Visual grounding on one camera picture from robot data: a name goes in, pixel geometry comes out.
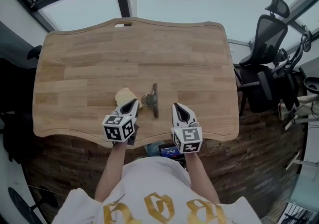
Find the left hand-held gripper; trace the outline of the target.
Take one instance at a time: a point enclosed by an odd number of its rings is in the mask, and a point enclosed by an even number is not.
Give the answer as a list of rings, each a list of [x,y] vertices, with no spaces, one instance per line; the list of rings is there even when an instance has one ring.
[[[106,115],[103,122],[103,133],[105,141],[113,144],[126,142],[134,146],[139,126],[136,124],[140,109],[138,99],[133,99]]]

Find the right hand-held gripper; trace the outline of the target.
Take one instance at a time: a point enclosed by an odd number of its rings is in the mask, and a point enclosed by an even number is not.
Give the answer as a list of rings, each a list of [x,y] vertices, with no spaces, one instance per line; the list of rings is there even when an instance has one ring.
[[[194,111],[180,103],[172,104],[172,140],[181,154],[199,152],[202,128]]]

